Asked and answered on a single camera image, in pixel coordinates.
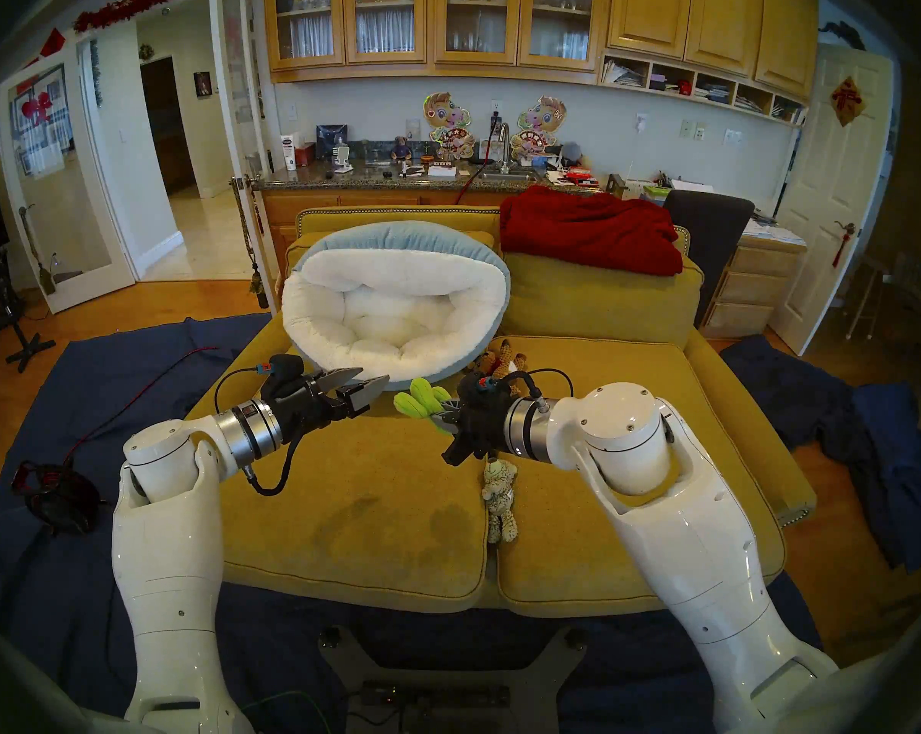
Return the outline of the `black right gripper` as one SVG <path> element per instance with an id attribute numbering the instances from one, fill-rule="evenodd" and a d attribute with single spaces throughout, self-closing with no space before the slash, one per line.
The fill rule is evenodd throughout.
<path id="1" fill-rule="evenodd" d="M 442 400 L 440 407 L 430 422 L 453 437 L 442 453 L 448 465 L 457 467 L 470 456 L 482 460 L 492 452 L 508 448 L 504 425 L 510 395 L 462 396 L 458 400 Z"/>

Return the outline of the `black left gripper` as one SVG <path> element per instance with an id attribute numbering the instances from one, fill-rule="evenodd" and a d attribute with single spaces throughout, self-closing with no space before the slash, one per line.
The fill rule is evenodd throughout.
<path id="1" fill-rule="evenodd" d="M 290 393 L 276 397 L 276 421 L 281 438 L 297 438 L 313 430 L 357 417 L 383 395 L 389 375 L 354 382 L 361 367 L 343 367 L 321 371 L 313 381 L 301 381 Z"/>

